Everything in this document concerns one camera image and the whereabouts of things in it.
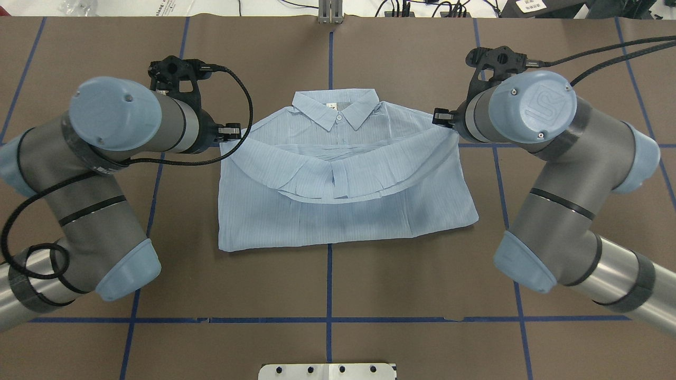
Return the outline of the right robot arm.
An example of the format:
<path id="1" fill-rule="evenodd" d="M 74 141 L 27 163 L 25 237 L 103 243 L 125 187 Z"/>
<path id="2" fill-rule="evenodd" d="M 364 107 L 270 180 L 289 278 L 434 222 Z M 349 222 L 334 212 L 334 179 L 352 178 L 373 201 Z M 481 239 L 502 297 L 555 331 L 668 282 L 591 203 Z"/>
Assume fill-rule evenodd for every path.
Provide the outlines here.
<path id="1" fill-rule="evenodd" d="M 433 123 L 544 161 L 493 257 L 501 272 L 539 293 L 568 287 L 674 335 L 674 272 L 590 229 L 610 194 L 634 192 L 654 175 L 661 161 L 655 140 L 545 70 L 481 89 L 457 110 L 436 108 Z"/>

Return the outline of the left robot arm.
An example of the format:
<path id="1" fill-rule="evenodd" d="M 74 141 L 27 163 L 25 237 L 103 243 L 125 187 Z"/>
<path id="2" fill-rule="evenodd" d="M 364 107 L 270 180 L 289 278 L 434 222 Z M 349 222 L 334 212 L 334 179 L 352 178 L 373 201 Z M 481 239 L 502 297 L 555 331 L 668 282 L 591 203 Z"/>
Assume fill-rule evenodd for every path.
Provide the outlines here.
<path id="1" fill-rule="evenodd" d="M 158 255 L 115 174 L 162 163 L 140 153 L 198 154 L 242 137 L 237 123 L 214 123 L 196 91 L 94 77 L 66 111 L 10 140 L 2 147 L 2 180 L 25 200 L 2 226 L 2 331 L 89 293 L 115 301 L 153 281 Z M 14 222 L 42 200 L 63 236 L 12 253 Z"/>

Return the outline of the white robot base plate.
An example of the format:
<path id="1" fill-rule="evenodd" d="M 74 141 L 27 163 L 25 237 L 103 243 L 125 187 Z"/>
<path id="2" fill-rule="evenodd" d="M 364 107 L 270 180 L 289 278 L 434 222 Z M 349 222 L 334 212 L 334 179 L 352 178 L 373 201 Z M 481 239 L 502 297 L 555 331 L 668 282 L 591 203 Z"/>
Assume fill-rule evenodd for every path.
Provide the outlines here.
<path id="1" fill-rule="evenodd" d="M 309 363 L 264 365 L 258 379 L 398 379 L 395 364 Z"/>

